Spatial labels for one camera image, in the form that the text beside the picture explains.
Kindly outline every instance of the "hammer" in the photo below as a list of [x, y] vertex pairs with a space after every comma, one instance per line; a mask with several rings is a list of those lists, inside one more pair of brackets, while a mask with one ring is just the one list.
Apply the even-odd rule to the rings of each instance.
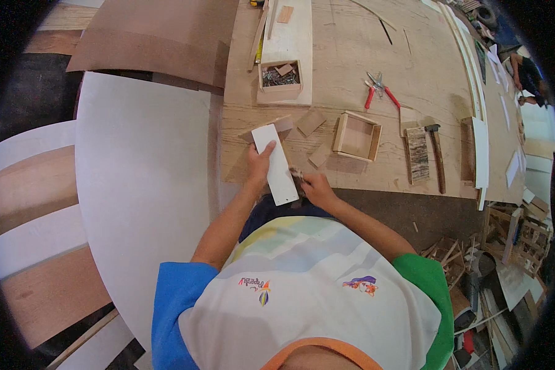
[[436, 157], [436, 168], [438, 170], [438, 187], [440, 194], [446, 193], [446, 177], [444, 176], [444, 163], [442, 162], [442, 150], [440, 148], [440, 137], [438, 136], [439, 124], [433, 124], [425, 127], [430, 133], [431, 141], [434, 146], [434, 156]]

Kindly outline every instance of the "wooden hammer handle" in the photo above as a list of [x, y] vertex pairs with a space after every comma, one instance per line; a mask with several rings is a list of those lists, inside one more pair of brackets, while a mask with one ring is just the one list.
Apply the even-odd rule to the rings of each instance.
[[438, 131], [432, 132], [432, 139], [434, 141], [434, 156], [436, 157], [436, 168], [438, 172], [438, 187], [440, 194], [446, 193], [446, 177], [444, 176], [444, 163], [442, 162], [442, 148], [440, 148], [440, 136]]

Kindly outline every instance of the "concrete floor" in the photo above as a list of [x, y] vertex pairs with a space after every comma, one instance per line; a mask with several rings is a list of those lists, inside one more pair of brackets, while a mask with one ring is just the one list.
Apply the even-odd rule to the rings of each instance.
[[335, 189], [335, 193], [391, 227], [418, 252], [443, 236], [466, 242], [483, 227], [483, 212], [477, 211], [474, 199], [353, 189]]

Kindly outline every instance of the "green sleeve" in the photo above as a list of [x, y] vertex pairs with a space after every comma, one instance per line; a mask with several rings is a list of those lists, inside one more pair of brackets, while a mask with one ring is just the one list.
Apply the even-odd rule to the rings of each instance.
[[442, 314], [438, 334], [427, 352], [425, 366], [422, 369], [443, 369], [454, 349], [454, 317], [442, 266], [437, 261], [412, 253], [395, 258], [392, 265], [402, 277], [421, 289]]

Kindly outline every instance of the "blue sleeve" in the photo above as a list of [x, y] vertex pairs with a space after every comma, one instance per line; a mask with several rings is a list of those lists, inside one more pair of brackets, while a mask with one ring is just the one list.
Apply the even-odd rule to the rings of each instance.
[[164, 262], [158, 269], [152, 317], [155, 370], [197, 369], [179, 332], [179, 315], [193, 307], [218, 270], [207, 263]]

